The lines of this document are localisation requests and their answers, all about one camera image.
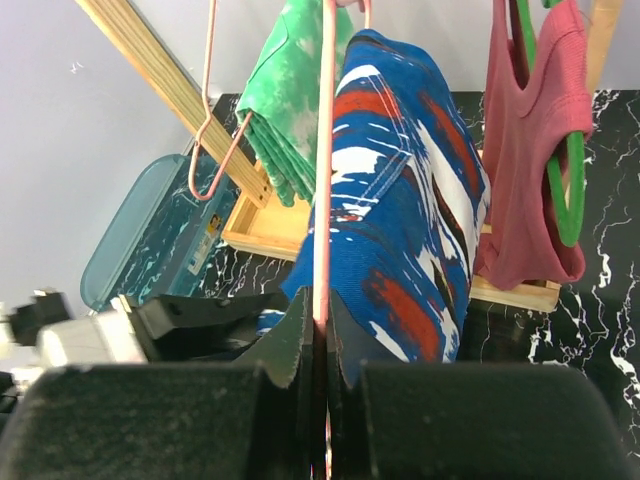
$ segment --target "black marble wall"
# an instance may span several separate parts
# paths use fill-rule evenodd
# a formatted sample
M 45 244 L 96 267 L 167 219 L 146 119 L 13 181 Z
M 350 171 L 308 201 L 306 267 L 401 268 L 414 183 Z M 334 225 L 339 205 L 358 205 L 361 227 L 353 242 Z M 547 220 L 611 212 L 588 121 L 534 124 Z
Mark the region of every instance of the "black marble wall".
M 482 141 L 482 95 L 454 95 Z M 235 96 L 216 116 L 229 132 Z M 550 314 L 504 305 L 470 305 L 459 360 L 531 362 L 577 368 L 606 398 L 629 455 L 640 466 L 640 92 L 603 91 L 594 101 L 596 132 L 587 148 L 587 194 L 581 245 L 584 277 L 561 290 Z M 199 292 L 234 296 L 276 288 L 291 264 L 221 244 Z

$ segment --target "plastic lid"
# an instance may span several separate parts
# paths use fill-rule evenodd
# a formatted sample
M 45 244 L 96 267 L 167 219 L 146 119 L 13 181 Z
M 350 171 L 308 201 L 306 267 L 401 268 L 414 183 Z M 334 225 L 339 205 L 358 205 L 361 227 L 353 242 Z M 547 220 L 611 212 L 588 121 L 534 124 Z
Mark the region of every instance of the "plastic lid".
M 101 310 L 133 249 L 188 159 L 167 155 L 149 165 L 138 177 L 118 209 L 87 264 L 80 281 L 80 295 L 90 308 Z

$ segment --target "label sticker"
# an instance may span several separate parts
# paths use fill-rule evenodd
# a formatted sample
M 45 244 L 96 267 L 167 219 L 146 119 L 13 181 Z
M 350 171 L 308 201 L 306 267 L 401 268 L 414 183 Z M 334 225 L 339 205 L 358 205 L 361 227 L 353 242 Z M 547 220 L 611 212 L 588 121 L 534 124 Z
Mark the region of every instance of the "label sticker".
M 193 275 L 198 275 L 200 273 L 200 270 L 202 269 L 204 262 L 207 260 L 207 257 L 211 252 L 211 248 L 213 247 L 213 243 L 215 242 L 221 229 L 222 219 L 218 216 L 218 214 L 214 214 L 211 217 L 211 220 L 209 220 L 207 229 L 200 239 L 200 242 L 198 242 L 198 248 L 196 248 L 193 257 L 191 257 L 191 261 L 189 262 L 189 267 L 187 269 Z

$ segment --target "pink wire hanger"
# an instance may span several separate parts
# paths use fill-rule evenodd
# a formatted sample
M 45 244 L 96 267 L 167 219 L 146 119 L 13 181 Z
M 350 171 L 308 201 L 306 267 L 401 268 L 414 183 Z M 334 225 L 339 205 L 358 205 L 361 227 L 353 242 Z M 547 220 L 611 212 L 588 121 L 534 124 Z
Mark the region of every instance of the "pink wire hanger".
M 365 28 L 371 28 L 371 0 L 364 0 Z M 316 161 L 315 240 L 313 245 L 313 320 L 326 336 L 329 316 L 329 225 L 331 211 L 331 155 L 335 96 L 336 0 L 324 0 L 318 150 Z
M 209 29 L 207 31 L 207 45 L 205 47 L 205 57 L 204 57 L 204 73 L 202 75 L 202 106 L 204 107 L 204 111 L 206 113 L 206 117 L 204 123 L 200 126 L 195 135 L 195 143 L 193 145 L 193 152 L 191 153 L 191 165 L 189 166 L 189 190 L 191 194 L 198 200 L 210 200 L 213 197 L 213 194 L 216 192 L 216 188 L 218 188 L 218 184 L 222 179 L 222 175 L 224 175 L 224 171 L 227 168 L 227 164 L 229 160 L 231 160 L 231 156 L 233 152 L 238 147 L 238 143 L 240 143 L 240 139 L 244 135 L 249 122 L 251 121 L 251 117 L 253 116 L 253 112 L 249 112 L 242 122 L 240 129 L 236 132 L 236 136 L 233 138 L 231 142 L 231 146 L 229 147 L 229 151 L 224 156 L 222 162 L 220 162 L 220 166 L 218 167 L 218 172 L 211 182 L 211 186 L 209 187 L 209 191 L 202 195 L 198 188 L 196 187 L 196 170 L 198 169 L 198 156 L 200 154 L 200 146 L 202 142 L 202 135 L 204 135 L 205 130 L 213 120 L 213 114 L 211 113 L 211 108 L 209 107 L 209 75 L 211 73 L 211 55 L 213 52 L 213 33 L 215 29 L 216 23 L 216 6 L 217 0 L 211 0 L 209 5 Z

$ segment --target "wooden tray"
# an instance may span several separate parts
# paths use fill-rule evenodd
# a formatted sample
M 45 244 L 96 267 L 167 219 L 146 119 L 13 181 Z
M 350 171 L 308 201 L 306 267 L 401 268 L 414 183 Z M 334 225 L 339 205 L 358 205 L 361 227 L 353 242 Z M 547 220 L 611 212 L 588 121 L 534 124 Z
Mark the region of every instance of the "wooden tray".
M 260 164 L 256 170 L 266 179 Z M 276 194 L 267 206 L 258 208 L 244 193 L 231 212 L 222 239 L 236 250 L 294 261 L 307 236 L 311 207 L 296 199 L 292 208 L 283 207 Z
M 242 194 L 222 232 L 222 239 L 236 250 L 295 261 L 309 228 L 311 207 L 298 201 L 293 208 L 283 207 L 277 195 L 271 195 L 267 206 L 259 209 Z M 483 233 L 491 233 L 485 225 Z M 487 280 L 474 275 L 471 298 L 540 312 L 551 312 L 558 303 L 560 285 L 534 281 L 513 290 L 498 290 Z

